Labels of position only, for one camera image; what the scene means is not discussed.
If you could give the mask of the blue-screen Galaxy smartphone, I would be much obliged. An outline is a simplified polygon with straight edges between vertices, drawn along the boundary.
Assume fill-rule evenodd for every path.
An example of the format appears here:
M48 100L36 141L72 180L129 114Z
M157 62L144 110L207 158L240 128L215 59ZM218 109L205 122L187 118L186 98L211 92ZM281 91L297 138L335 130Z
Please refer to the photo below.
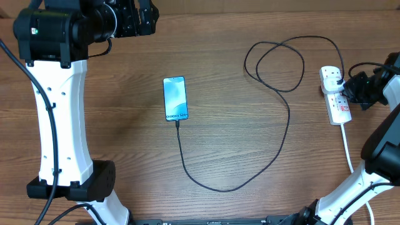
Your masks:
M163 79L166 121L180 121L189 117L186 83L183 76Z

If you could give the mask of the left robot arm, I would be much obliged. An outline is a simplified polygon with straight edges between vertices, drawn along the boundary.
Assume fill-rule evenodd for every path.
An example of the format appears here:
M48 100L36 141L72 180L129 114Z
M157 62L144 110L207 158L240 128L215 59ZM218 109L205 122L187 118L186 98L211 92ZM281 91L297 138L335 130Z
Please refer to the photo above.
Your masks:
M41 138L39 174L26 187L33 199L65 198L96 224L133 224L114 190L112 161L93 160L84 118L84 82L92 43L151 35L151 0L32 1L13 24L18 66L34 88Z

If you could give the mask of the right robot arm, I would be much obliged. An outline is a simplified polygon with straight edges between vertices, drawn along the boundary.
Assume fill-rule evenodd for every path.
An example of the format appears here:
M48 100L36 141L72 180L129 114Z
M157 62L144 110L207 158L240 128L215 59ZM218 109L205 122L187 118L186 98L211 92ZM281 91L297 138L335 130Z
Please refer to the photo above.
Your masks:
M333 89L329 67L320 70L321 87L329 112L349 103L363 110L375 103L390 107L388 117L370 135L361 150L361 162L333 192L315 200L281 224L349 224L350 217L373 197L399 185L399 53L377 63L372 76L359 72Z

